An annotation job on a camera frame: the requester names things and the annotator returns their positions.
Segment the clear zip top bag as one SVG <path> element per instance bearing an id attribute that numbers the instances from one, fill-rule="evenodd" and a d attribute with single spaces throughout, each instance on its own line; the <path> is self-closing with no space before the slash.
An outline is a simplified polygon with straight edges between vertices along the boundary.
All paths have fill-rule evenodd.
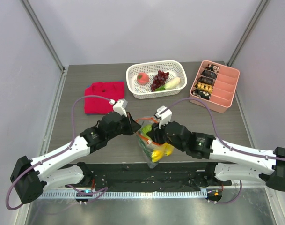
<path id="1" fill-rule="evenodd" d="M 146 163 L 150 169 L 153 169 L 163 157 L 171 155 L 175 148 L 168 143 L 157 144 L 147 135 L 152 125 L 158 123 L 157 119 L 154 117 L 143 117 L 137 119 L 136 122 L 141 125 L 141 129 L 136 132 L 138 144 L 144 153 Z"/>

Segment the yellow fake banana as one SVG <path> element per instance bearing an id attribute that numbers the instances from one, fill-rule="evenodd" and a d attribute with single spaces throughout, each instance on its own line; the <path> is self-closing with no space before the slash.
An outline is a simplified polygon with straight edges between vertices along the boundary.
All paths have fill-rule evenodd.
<path id="1" fill-rule="evenodd" d="M 151 154 L 151 161 L 153 163 L 159 162 L 164 156 L 169 156 L 174 152 L 174 146 L 164 143 L 156 148 Z"/>

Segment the pink fake peach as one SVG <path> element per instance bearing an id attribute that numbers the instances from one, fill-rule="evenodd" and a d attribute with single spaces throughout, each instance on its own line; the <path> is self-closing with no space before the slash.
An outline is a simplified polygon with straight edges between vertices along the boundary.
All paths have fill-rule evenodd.
<path id="1" fill-rule="evenodd" d="M 137 82 L 140 84 L 140 85 L 145 85 L 149 82 L 149 76 L 147 73 L 139 73 L 137 75 Z"/>

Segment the white fake radish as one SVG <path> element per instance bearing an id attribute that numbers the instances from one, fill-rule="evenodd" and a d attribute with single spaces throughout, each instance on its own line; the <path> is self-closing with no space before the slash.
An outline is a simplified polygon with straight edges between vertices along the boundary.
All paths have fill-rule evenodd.
<path id="1" fill-rule="evenodd" d="M 163 91 L 163 90 L 172 90 L 175 89 L 180 84 L 181 79 L 179 77 L 175 77 L 163 86 L 157 88 L 155 91 Z"/>

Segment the purple fake grape bunch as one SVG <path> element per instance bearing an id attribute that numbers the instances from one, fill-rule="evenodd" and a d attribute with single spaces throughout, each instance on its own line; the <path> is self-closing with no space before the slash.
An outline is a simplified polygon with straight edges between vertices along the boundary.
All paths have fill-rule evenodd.
<path id="1" fill-rule="evenodd" d="M 151 91 L 154 92 L 157 88 L 167 83 L 169 72 L 159 70 L 157 75 L 153 77 L 153 83 L 150 85 Z"/>

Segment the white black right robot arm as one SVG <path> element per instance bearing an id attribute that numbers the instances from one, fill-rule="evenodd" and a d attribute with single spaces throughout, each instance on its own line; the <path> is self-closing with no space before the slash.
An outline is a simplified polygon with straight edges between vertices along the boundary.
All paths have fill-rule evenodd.
<path id="1" fill-rule="evenodd" d="M 156 144 L 168 143 L 197 159 L 218 160 L 204 173 L 209 185 L 219 181 L 252 180 L 285 192 L 285 148 L 258 150 L 226 142 L 213 135 L 189 131 L 177 122 L 154 123 L 142 130 Z"/>

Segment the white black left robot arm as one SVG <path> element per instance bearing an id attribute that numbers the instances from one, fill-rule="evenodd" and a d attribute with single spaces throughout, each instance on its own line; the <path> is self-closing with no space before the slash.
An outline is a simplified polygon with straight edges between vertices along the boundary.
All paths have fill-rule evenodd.
<path id="1" fill-rule="evenodd" d="M 19 158 L 10 177 L 12 188 L 22 204 L 30 203 L 43 193 L 46 185 L 44 175 L 105 147 L 109 140 L 119 135 L 133 135 L 140 128 L 141 125 L 134 121 L 129 112 L 126 115 L 110 112 L 61 148 L 33 159 L 27 156 Z"/>

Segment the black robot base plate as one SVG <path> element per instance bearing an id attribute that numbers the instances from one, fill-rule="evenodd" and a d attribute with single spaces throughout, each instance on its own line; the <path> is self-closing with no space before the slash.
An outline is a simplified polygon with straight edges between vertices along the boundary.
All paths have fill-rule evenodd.
<path id="1" fill-rule="evenodd" d="M 209 186 L 230 186 L 230 180 L 215 178 L 217 163 L 166 162 L 153 169 L 147 163 L 88 164 L 93 176 L 85 183 L 71 182 L 74 187 L 96 190 L 108 187 L 111 192 L 185 192 Z"/>

